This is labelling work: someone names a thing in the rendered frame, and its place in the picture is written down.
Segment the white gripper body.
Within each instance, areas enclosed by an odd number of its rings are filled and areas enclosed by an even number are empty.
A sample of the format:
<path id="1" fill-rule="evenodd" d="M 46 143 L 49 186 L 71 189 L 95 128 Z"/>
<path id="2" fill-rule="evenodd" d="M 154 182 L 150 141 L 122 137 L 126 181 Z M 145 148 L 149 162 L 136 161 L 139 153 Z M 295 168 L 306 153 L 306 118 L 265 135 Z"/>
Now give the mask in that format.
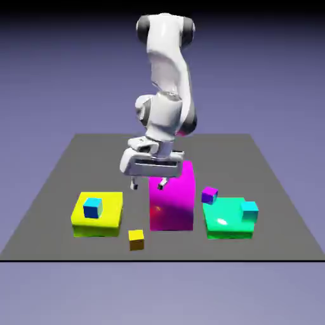
<path id="1" fill-rule="evenodd" d="M 149 153 L 128 148 L 123 153 L 119 168 L 128 176 L 174 178 L 182 173 L 184 155 L 183 151 L 172 150 L 168 157 L 156 158 Z"/>

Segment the small blue cube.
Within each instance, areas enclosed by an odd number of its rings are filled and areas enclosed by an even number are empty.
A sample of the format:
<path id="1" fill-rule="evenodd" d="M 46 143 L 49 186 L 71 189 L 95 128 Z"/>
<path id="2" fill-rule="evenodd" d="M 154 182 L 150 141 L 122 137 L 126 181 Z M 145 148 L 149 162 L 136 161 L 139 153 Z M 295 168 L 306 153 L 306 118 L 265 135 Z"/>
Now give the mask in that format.
<path id="1" fill-rule="evenodd" d="M 102 199 L 96 197 L 87 198 L 83 204 L 83 211 L 85 218 L 100 218 L 103 211 Z"/>

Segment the small purple cube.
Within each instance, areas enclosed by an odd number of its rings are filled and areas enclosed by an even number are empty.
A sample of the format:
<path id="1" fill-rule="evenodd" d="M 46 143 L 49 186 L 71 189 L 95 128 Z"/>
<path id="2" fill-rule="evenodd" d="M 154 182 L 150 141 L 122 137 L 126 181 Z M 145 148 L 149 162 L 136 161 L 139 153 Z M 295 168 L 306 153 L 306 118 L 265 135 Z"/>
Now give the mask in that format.
<path id="1" fill-rule="evenodd" d="M 214 187 L 205 187 L 201 192 L 201 202 L 212 205 L 218 197 L 218 189 Z"/>

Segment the small yellow cube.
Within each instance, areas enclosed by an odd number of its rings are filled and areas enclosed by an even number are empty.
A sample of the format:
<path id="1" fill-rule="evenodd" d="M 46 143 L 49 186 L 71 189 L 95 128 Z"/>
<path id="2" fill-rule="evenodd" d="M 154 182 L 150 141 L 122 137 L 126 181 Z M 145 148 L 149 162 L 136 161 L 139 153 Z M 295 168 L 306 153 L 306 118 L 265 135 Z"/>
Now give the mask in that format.
<path id="1" fill-rule="evenodd" d="M 144 233 L 142 229 L 128 231 L 129 249 L 131 251 L 141 250 L 144 248 Z"/>

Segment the small cyan cube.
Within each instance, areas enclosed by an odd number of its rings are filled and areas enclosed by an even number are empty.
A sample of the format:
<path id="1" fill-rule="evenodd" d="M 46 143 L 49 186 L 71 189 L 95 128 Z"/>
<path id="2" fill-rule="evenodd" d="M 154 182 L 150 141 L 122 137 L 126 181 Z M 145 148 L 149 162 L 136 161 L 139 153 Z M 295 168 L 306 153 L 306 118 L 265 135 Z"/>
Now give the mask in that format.
<path id="1" fill-rule="evenodd" d="M 255 201 L 244 201 L 241 203 L 242 220 L 256 223 L 258 219 L 258 206 Z"/>

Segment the large magenta box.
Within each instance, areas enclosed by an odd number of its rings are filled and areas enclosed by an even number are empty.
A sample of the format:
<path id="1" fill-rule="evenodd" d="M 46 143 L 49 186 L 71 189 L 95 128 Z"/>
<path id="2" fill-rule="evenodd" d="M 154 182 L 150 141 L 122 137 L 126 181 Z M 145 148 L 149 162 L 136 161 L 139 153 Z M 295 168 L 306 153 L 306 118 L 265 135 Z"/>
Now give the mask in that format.
<path id="1" fill-rule="evenodd" d="M 151 231 L 192 231 L 196 178 L 191 161 L 183 162 L 182 174 L 169 179 L 162 190 L 159 177 L 149 178 L 149 218 Z"/>

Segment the large yellow box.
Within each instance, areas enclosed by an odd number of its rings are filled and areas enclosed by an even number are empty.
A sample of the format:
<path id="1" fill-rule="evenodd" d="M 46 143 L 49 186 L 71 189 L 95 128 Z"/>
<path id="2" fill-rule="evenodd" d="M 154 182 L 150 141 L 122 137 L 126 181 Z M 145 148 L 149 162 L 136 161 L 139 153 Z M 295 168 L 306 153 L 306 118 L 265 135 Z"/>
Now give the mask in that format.
<path id="1" fill-rule="evenodd" d="M 89 197 L 101 198 L 101 217 L 85 218 L 83 204 Z M 122 192 L 81 192 L 71 215 L 74 237 L 117 237 L 123 212 Z"/>

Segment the large green box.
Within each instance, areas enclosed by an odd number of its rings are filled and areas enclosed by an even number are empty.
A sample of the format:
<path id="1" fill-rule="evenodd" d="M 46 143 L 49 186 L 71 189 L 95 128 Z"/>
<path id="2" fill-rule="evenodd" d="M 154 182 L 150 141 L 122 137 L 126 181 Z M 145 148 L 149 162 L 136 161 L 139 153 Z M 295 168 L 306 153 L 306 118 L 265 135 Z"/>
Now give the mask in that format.
<path id="1" fill-rule="evenodd" d="M 208 239 L 250 239 L 255 224 L 242 220 L 243 197 L 219 197 L 212 204 L 202 204 Z"/>

